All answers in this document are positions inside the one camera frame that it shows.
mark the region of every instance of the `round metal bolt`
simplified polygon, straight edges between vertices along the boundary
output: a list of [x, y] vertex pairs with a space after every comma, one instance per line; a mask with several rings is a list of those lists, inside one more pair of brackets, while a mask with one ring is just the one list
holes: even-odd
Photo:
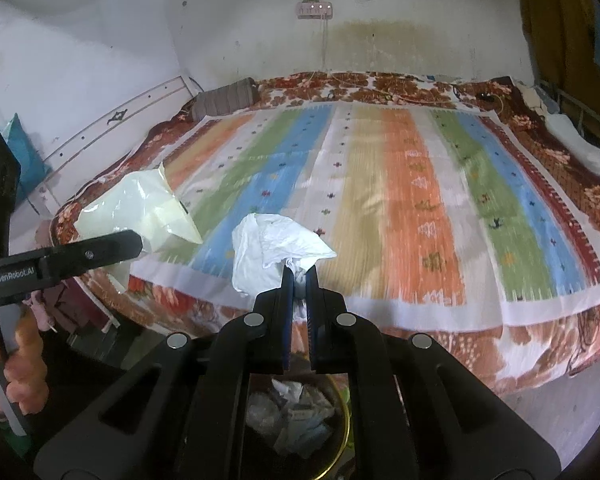
[[353, 326], [356, 324], [356, 316], [346, 312], [344, 314], [340, 314], [336, 318], [336, 323], [342, 326]]
[[170, 348], [173, 348], [174, 350], [177, 348], [182, 348], [188, 342], [189, 342], [189, 338], [185, 334], [181, 334], [181, 333], [171, 334], [167, 338], [167, 345], [169, 345]]
[[422, 348], [423, 350], [430, 348], [433, 344], [432, 339], [427, 334], [416, 334], [411, 339], [411, 342], [416, 348]]
[[262, 314], [257, 314], [256, 312], [251, 312], [244, 316], [244, 324], [246, 326], [260, 326], [264, 323], [264, 317]]

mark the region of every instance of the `gray floor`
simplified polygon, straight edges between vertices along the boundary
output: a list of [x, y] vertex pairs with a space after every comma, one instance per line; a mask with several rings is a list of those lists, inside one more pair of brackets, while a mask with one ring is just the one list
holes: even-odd
[[[144, 331], [132, 344], [123, 368], [131, 367], [162, 339]], [[562, 377], [504, 401], [554, 446], [565, 468], [600, 425], [600, 362], [575, 377]]]

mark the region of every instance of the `wall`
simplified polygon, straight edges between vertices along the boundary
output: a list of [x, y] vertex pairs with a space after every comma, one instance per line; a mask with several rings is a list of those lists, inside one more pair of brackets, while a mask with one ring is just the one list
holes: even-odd
[[[320, 69], [322, 23], [298, 1], [168, 0], [180, 63], [205, 89]], [[328, 1], [327, 69], [533, 81], [519, 0]]]
[[178, 73], [166, 0], [0, 0], [0, 127], [43, 156]]

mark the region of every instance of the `bedsheet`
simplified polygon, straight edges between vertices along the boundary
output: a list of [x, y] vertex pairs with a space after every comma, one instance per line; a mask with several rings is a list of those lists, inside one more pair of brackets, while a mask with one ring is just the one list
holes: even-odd
[[[490, 101], [475, 97], [483, 92]], [[122, 174], [164, 162], [188, 207], [210, 212], [194, 213], [205, 237], [195, 257], [183, 248], [141, 260], [128, 294], [101, 271], [85, 277], [106, 305], [155, 330], [218, 330], [249, 307], [226, 286], [232, 223], [282, 212], [321, 234], [340, 254], [334, 262], [360, 262], [324, 263], [322, 286], [387, 333], [432, 333], [498, 392], [600, 355], [600, 306], [591, 308], [600, 304], [600, 181], [546, 134], [508, 78], [314, 73], [263, 82], [261, 94], [251, 111], [193, 129], [184, 110], [62, 209], [54, 234], [68, 241], [82, 206]], [[365, 234], [362, 248], [347, 243], [352, 233]], [[397, 251], [404, 245], [413, 250]], [[294, 332], [306, 350], [300, 323]]]

